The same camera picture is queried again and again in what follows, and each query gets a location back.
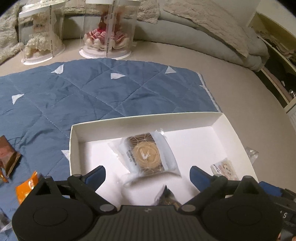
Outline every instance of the white lid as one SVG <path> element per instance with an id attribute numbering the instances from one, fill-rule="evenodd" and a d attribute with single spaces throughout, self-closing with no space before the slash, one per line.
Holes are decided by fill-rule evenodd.
<path id="1" fill-rule="evenodd" d="M 112 5 L 113 0 L 86 0 L 86 4 L 108 4 Z M 140 0 L 119 0 L 119 5 L 140 6 Z"/>
<path id="2" fill-rule="evenodd" d="M 56 9 L 65 6 L 65 4 L 65 0 L 55 0 L 47 2 L 40 1 L 36 4 L 25 5 L 19 13 L 19 18 L 25 18 L 40 12 L 45 12 L 50 6 L 52 6 L 53 9 Z"/>

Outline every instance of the doll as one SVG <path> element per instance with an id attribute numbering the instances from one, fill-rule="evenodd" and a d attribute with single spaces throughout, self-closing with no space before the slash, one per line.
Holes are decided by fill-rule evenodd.
<path id="1" fill-rule="evenodd" d="M 52 15 L 52 24 L 57 21 L 55 14 Z M 33 34 L 30 34 L 29 41 L 24 48 L 24 54 L 27 58 L 39 57 L 50 52 L 50 33 L 49 24 L 45 13 L 38 13 L 33 15 Z M 53 51 L 62 49 L 63 43 L 60 38 L 52 32 Z"/>
<path id="2" fill-rule="evenodd" d="M 129 43 L 129 38 L 127 34 L 121 32 L 120 26 L 120 12 L 117 13 L 117 18 L 115 22 L 114 32 L 111 34 L 110 44 L 114 49 L 120 49 Z M 85 45 L 90 49 L 95 50 L 105 50 L 105 36 L 106 36 L 106 26 L 108 24 L 108 12 L 103 12 L 99 22 L 98 28 L 88 32 L 84 35 L 83 40 Z"/>

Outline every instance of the ribbed black surface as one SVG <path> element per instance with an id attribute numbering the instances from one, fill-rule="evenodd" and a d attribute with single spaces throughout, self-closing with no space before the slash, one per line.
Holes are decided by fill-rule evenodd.
<path id="1" fill-rule="evenodd" d="M 215 240 L 194 216 L 177 213 L 173 206 L 123 206 L 110 216 L 102 216 L 81 240 L 89 241 L 177 241 Z"/>

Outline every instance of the white wall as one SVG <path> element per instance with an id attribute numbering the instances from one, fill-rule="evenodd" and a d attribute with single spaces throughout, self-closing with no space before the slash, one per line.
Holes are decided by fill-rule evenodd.
<path id="1" fill-rule="evenodd" d="M 246 26 L 261 0 L 214 0 L 237 20 L 240 26 Z"/>
<path id="2" fill-rule="evenodd" d="M 269 17 L 296 37 L 296 17 L 276 0 L 262 0 L 257 12 Z"/>

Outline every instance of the white triangle pattern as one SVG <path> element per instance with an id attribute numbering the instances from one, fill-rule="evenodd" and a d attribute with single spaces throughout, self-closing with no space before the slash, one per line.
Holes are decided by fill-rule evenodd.
<path id="1" fill-rule="evenodd" d="M 24 94 L 18 94 L 11 96 L 12 104 L 15 104 L 15 102 L 18 100 L 18 98 L 22 97 Z"/>
<path id="2" fill-rule="evenodd" d="M 56 73 L 56 74 L 61 74 L 64 72 L 64 65 L 60 65 L 59 67 L 57 67 L 54 71 L 52 71 L 51 73 Z"/>
<path id="3" fill-rule="evenodd" d="M 126 76 L 126 75 L 119 74 L 119 73 L 111 73 L 110 74 L 111 79 L 119 79 L 119 78 L 124 77 L 124 76 Z"/>
<path id="4" fill-rule="evenodd" d="M 68 159 L 68 161 L 70 160 L 70 151 L 69 150 L 62 150 L 62 153 L 64 154 L 64 156 Z"/>
<path id="5" fill-rule="evenodd" d="M 172 67 L 168 66 L 167 70 L 165 71 L 165 74 L 170 74 L 170 73 L 176 73 L 176 71 L 174 71 Z"/>

